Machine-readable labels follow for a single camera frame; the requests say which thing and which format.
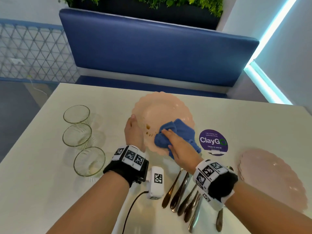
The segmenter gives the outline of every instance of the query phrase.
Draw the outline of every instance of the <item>round sticker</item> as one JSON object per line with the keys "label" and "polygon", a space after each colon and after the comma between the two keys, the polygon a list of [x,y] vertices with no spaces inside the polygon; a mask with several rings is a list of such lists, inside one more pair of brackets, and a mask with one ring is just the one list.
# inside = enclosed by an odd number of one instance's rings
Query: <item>round sticker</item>
{"label": "round sticker", "polygon": [[227,140],[215,130],[203,130],[199,135],[203,149],[214,156],[222,156],[228,150]]}

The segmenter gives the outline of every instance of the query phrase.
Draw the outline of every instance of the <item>metal utensil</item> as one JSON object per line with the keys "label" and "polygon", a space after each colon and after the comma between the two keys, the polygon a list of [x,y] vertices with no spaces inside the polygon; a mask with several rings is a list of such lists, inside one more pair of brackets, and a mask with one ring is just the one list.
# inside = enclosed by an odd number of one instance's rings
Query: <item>metal utensil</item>
{"label": "metal utensil", "polygon": [[170,198],[171,198],[171,195],[172,195],[172,192],[174,191],[174,186],[175,184],[177,183],[177,180],[182,172],[182,168],[180,168],[180,172],[179,174],[177,175],[177,178],[175,179],[174,183],[172,184],[170,190],[168,191],[168,193],[165,195],[164,199],[163,199],[163,202],[161,204],[162,208],[166,208],[167,205],[169,204],[169,201],[170,201]]}
{"label": "metal utensil", "polygon": [[183,217],[184,222],[188,222],[190,220],[192,212],[195,206],[198,204],[200,196],[201,194],[197,191],[192,202],[186,207],[185,212],[184,212],[184,217]]}
{"label": "metal utensil", "polygon": [[192,233],[193,232],[193,228],[196,226],[197,224],[197,220],[198,220],[198,217],[199,217],[199,211],[200,211],[200,206],[201,206],[201,202],[202,202],[202,198],[201,196],[199,197],[199,201],[198,201],[198,204],[197,204],[197,207],[195,209],[195,212],[194,212],[194,215],[191,219],[191,222],[189,224],[189,232]]}
{"label": "metal utensil", "polygon": [[177,209],[179,208],[182,196],[183,196],[189,182],[190,182],[190,174],[186,173],[182,184],[180,185],[179,189],[177,190],[176,194],[174,195],[174,197],[172,198],[172,201],[170,203],[170,208],[172,209],[172,212],[174,212],[174,213],[177,212]]}
{"label": "metal utensil", "polygon": [[189,193],[189,195],[185,198],[185,200],[179,206],[179,208],[177,210],[177,215],[178,216],[181,216],[184,213],[184,211],[186,209],[186,206],[189,204],[189,202],[191,200],[191,197],[192,197],[196,187],[197,187],[197,185],[194,185],[194,188],[192,189],[192,191]]}
{"label": "metal utensil", "polygon": [[[231,169],[232,171],[234,171],[234,169],[231,166],[227,166],[228,169]],[[222,226],[223,226],[223,209],[221,209],[218,212],[218,216],[216,217],[216,230],[218,232],[222,231]]]}

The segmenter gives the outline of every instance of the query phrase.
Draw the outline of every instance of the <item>gray floor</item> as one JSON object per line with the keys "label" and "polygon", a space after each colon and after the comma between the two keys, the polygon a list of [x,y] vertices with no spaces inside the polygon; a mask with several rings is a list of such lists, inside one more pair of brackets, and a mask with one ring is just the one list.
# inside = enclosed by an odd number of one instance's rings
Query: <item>gray floor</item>
{"label": "gray floor", "polygon": [[[49,89],[49,96],[57,85],[43,86]],[[37,90],[34,94],[33,90],[25,83],[0,81],[0,162],[48,98]]]}

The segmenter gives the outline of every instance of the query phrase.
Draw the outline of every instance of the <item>black planter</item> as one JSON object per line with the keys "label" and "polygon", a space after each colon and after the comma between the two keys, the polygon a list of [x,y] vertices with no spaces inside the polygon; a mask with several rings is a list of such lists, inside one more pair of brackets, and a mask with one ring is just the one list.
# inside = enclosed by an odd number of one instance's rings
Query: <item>black planter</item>
{"label": "black planter", "polygon": [[207,8],[183,5],[152,9],[149,4],[138,0],[100,0],[99,5],[90,0],[74,0],[73,8],[123,15],[140,19],[149,19],[166,23],[216,30],[220,18],[215,17]]}

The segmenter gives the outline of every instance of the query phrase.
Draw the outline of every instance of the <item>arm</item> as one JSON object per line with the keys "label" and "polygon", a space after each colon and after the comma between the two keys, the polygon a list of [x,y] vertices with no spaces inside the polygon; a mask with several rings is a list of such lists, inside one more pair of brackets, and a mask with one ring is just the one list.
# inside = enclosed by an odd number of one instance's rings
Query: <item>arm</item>
{"label": "arm", "polygon": [[[194,174],[203,161],[193,147],[171,130],[162,130],[170,140],[174,161],[189,173]],[[227,208],[252,234],[308,234],[312,220],[287,205],[271,198],[252,186],[238,181],[235,193],[225,202]]]}
{"label": "arm", "polygon": [[[135,115],[124,129],[126,144],[145,152],[143,132]],[[129,183],[119,174],[105,173],[62,217],[47,234],[111,234],[127,197]]]}

